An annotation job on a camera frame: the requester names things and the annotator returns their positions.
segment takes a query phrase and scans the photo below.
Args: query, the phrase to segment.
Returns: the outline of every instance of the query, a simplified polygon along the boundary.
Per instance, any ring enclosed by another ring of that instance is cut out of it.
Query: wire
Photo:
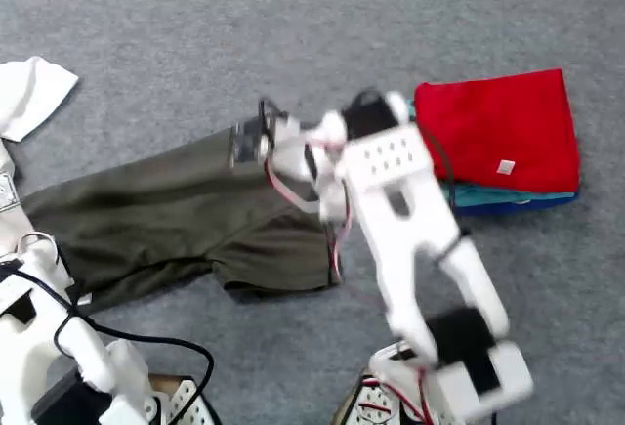
[[[413,403],[409,401],[408,398],[404,394],[402,394],[395,386],[392,386],[389,383],[381,383],[377,379],[365,379],[362,381],[362,384],[371,387],[382,386],[384,388],[387,388],[393,394],[395,394],[399,398],[399,400],[402,401],[419,420],[421,420],[422,422],[426,421],[423,413],[421,413],[421,410],[415,407]]]
[[[277,177],[277,175],[273,172],[273,167],[271,166],[271,154],[268,154],[265,159],[265,174],[267,175],[267,179],[269,179],[271,186],[280,195],[282,195],[282,197],[298,207],[304,213],[317,213],[319,211],[319,200],[304,200]]]
[[[195,392],[188,399],[187,403],[180,409],[180,411],[176,414],[176,416],[169,422],[169,425],[175,425],[176,423],[182,420],[185,413],[187,413],[187,411],[191,408],[191,406],[197,400],[197,398],[200,397],[200,395],[202,394],[202,391],[208,384],[208,381],[210,380],[211,375],[213,374],[215,359],[213,358],[213,356],[207,349],[205,349],[201,345],[195,344],[193,342],[189,342],[188,340],[177,339],[174,337],[156,337],[156,336],[149,336],[149,335],[132,334],[129,332],[124,332],[122,330],[117,330],[117,329],[107,327],[105,325],[98,324],[93,319],[89,318],[88,316],[81,314],[78,311],[77,307],[75,307],[74,305],[69,303],[67,300],[65,300],[61,296],[61,294],[55,291],[50,285],[45,283],[43,280],[37,278],[36,276],[32,276],[31,274],[27,274],[26,272],[22,272],[19,267],[14,267],[14,265],[12,264],[12,262],[14,261],[0,262],[0,273],[7,274],[9,276],[18,276],[19,278],[23,278],[27,281],[30,281],[31,283],[34,283],[67,310],[68,316],[59,326],[54,336],[55,346],[59,349],[59,351],[63,355],[66,355],[71,358],[71,355],[65,352],[63,348],[61,348],[61,345],[59,344],[59,335],[61,334],[63,328],[67,326],[67,324],[72,318],[81,318],[92,329],[102,334],[110,335],[110,336],[117,337],[120,339],[130,340],[132,342],[142,342],[142,343],[148,343],[148,344],[164,344],[164,345],[174,345],[178,347],[184,347],[186,349],[193,350],[194,352],[197,352],[198,354],[201,354],[202,356],[204,356],[204,358],[207,360],[207,366],[206,366],[206,371],[204,373],[202,380],[198,384]]]
[[[374,410],[378,410],[379,412],[391,413],[393,412],[388,407],[382,407],[381,405],[372,404],[372,403],[358,403],[358,407],[362,408],[372,408]]]
[[[434,145],[435,149],[437,149],[437,155],[440,158],[440,161],[442,161],[442,166],[445,168],[445,178],[447,181],[447,187],[449,191],[449,197],[448,197],[449,207],[451,208],[452,212],[455,212],[456,210],[456,188],[455,188],[454,180],[453,180],[453,168],[451,166],[451,161],[449,160],[449,156],[447,155],[447,153],[445,153],[444,147],[442,146],[440,141],[437,139],[437,136],[433,134],[432,131],[430,131],[430,129],[428,129],[419,120],[418,116],[415,119],[415,122],[417,123],[417,127],[419,127],[419,130],[421,131],[421,133],[427,136],[427,139],[430,142],[432,142],[432,145]]]
[[[97,330],[98,332],[102,334],[110,335],[112,337],[118,337],[120,339],[130,340],[132,342],[143,342],[147,344],[165,344],[165,345],[174,345],[178,347],[184,347],[186,349],[193,350],[194,352],[197,352],[198,354],[201,354],[207,360],[206,372],[204,373],[204,377],[202,378],[200,383],[197,385],[195,392],[188,399],[187,403],[180,409],[178,414],[169,422],[169,425],[174,425],[180,422],[183,419],[184,415],[187,413],[187,411],[191,408],[195,400],[197,400],[197,398],[199,398],[199,396],[202,394],[202,391],[208,384],[208,381],[210,380],[211,375],[213,374],[213,367],[215,365],[215,359],[213,359],[213,356],[211,355],[211,353],[208,350],[206,350],[204,347],[202,347],[201,345],[195,344],[193,342],[189,342],[188,340],[176,339],[174,337],[155,337],[155,336],[149,336],[149,335],[132,334],[129,332],[124,332],[122,330],[112,329],[110,327],[106,327],[105,325],[100,325],[92,319],[89,319],[88,323],[91,325],[91,327],[94,330]]]
[[[341,250],[341,246],[350,234],[353,219],[352,206],[350,205],[350,195],[348,193],[348,185],[345,181],[343,181],[343,190],[345,193],[345,224],[343,225],[343,229],[334,241],[334,245],[332,247],[332,269],[334,270],[334,273],[336,274],[336,278],[339,283],[343,283],[343,276],[341,276],[341,270],[339,268],[339,252]]]
[[[55,347],[57,348],[57,350],[59,352],[61,352],[64,356],[68,357],[71,360],[74,360],[73,355],[70,355],[68,352],[65,351],[65,349],[63,347],[61,347],[61,344],[59,343],[59,336],[61,335],[61,332],[63,331],[63,329],[65,329],[65,326],[74,318],[74,314],[72,313],[68,313],[67,316],[65,317],[64,321],[61,323],[61,325],[57,328],[57,330],[55,331],[55,335],[52,338],[52,342],[55,344]]]
[[[426,391],[424,387],[425,379],[426,379],[426,371],[425,369],[422,368],[419,370],[419,379],[418,379],[419,396],[421,397],[421,410],[423,410],[423,414],[425,418],[424,421],[426,422],[426,425],[434,425],[434,420],[432,419],[432,416],[430,415],[430,408],[428,407],[428,402],[426,401]]]

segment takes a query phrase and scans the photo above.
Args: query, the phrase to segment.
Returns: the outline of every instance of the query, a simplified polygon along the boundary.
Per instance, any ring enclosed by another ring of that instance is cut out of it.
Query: black cable
[[[57,347],[57,350],[59,350],[59,352],[61,352],[64,356],[68,357],[71,360],[74,360],[74,357],[70,355],[68,352],[66,352],[63,349],[63,347],[61,347],[61,344],[59,343],[59,336],[61,335],[61,332],[63,331],[63,329],[65,329],[65,326],[67,325],[67,323],[70,322],[73,318],[74,318],[74,315],[72,313],[68,313],[67,317],[61,323],[59,328],[57,328],[55,335],[52,338],[52,341],[55,344],[55,347]]]
[[[188,340],[176,339],[174,337],[156,337],[150,335],[139,335],[139,334],[131,334],[129,332],[124,332],[122,330],[112,329],[110,327],[106,327],[105,325],[100,325],[92,319],[89,319],[87,323],[96,331],[101,334],[110,335],[112,337],[118,337],[120,339],[130,340],[132,342],[143,342],[147,344],[165,344],[165,345],[175,345],[178,347],[184,347],[189,350],[193,350],[198,354],[204,356],[204,358],[208,361],[206,366],[206,372],[204,373],[204,377],[197,385],[195,392],[188,399],[187,403],[180,409],[180,411],[176,414],[176,416],[169,422],[169,425],[174,425],[182,420],[187,411],[191,408],[193,403],[199,396],[202,394],[202,391],[208,384],[208,381],[211,379],[211,375],[213,374],[213,367],[215,365],[215,359],[211,353],[206,350],[204,347],[198,344],[194,344],[193,342],[189,342]]]
[[[149,336],[149,335],[132,334],[129,332],[124,332],[121,330],[106,327],[105,325],[100,325],[97,322],[95,322],[93,319],[89,318],[88,316],[81,314],[78,311],[77,307],[75,307],[74,305],[69,303],[67,300],[65,300],[59,293],[57,293],[46,282],[44,282],[43,280],[40,280],[36,276],[32,276],[31,274],[22,272],[20,270],[21,261],[19,262],[20,262],[19,266],[15,266],[15,260],[0,262],[0,274],[6,274],[9,276],[18,276],[19,278],[23,278],[24,280],[34,283],[67,310],[67,317],[64,319],[64,321],[59,326],[59,328],[57,329],[54,335],[55,346],[59,349],[59,351],[63,355],[72,358],[72,356],[68,354],[59,344],[59,335],[61,334],[63,329],[67,326],[67,323],[72,318],[81,318],[92,329],[102,334],[110,335],[112,337],[117,337],[120,339],[130,340],[132,342],[142,342],[142,343],[148,343],[148,344],[164,344],[164,345],[174,345],[178,347],[184,347],[186,349],[193,350],[194,352],[197,352],[198,354],[201,354],[202,356],[204,356],[204,358],[207,360],[207,366],[206,366],[206,371],[204,373],[204,377],[202,378],[200,383],[197,385],[195,392],[188,399],[187,403],[180,409],[180,411],[176,414],[176,416],[169,422],[169,425],[174,425],[180,422],[180,420],[183,418],[185,413],[187,413],[187,411],[193,405],[195,400],[197,400],[197,398],[199,398],[199,396],[202,394],[202,391],[208,384],[208,381],[210,380],[211,375],[213,374],[213,367],[215,365],[215,359],[213,358],[213,356],[207,349],[205,349],[201,345],[195,344],[193,342],[189,342],[188,340],[176,339],[173,337],[156,337],[156,336]]]
[[[271,98],[268,98],[267,96],[263,96],[258,101],[258,115],[261,120],[261,128],[263,131],[263,135],[267,137],[267,141],[269,142],[269,145],[270,145],[270,151],[273,151],[273,149],[275,148],[275,139],[273,136],[273,130],[270,127],[270,122],[267,116],[267,111],[266,111],[267,107],[272,109],[272,113],[276,117],[283,115],[283,112],[280,110],[277,104],[274,103],[273,100]]]
[[[447,155],[447,153],[445,153],[445,150],[442,144],[438,141],[436,135],[434,135],[425,125],[423,125],[423,123],[419,121],[418,117],[415,119],[415,121],[421,133],[427,136],[427,139],[432,142],[432,145],[434,145],[435,149],[437,149],[437,155],[440,158],[440,161],[442,161],[442,166],[445,168],[445,180],[447,181],[447,187],[449,191],[449,207],[451,208],[452,212],[455,212],[456,188],[453,180],[453,168],[451,167],[451,161],[449,160],[449,156]]]

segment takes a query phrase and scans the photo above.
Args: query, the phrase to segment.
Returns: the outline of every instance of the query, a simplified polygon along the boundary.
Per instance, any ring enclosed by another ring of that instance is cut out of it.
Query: table
[[[147,157],[255,114],[262,93],[319,118],[362,87],[561,67],[582,156],[578,201],[468,219],[509,310],[536,392],[504,425],[617,425],[625,413],[625,0],[0,0],[0,59],[41,55],[81,77],[60,110],[9,148],[22,194]],[[375,293],[354,230],[347,283]],[[431,314],[459,300],[422,268]],[[328,423],[393,339],[348,290],[237,300],[212,276],[98,315],[213,352],[207,396],[226,424]],[[145,347],[153,371],[201,374]]]

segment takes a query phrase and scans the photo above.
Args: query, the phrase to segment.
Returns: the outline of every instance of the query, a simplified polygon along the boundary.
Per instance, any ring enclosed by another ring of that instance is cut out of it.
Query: red towel
[[[577,191],[579,154],[561,70],[424,83],[414,100],[419,122],[449,156],[455,180],[517,191]],[[424,139],[444,178],[437,148]]]

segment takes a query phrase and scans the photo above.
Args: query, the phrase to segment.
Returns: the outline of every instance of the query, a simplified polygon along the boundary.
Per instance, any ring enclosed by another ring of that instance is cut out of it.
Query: white tag
[[[512,170],[515,168],[515,162],[507,159],[499,161],[499,167],[497,168],[497,174],[512,174]]]

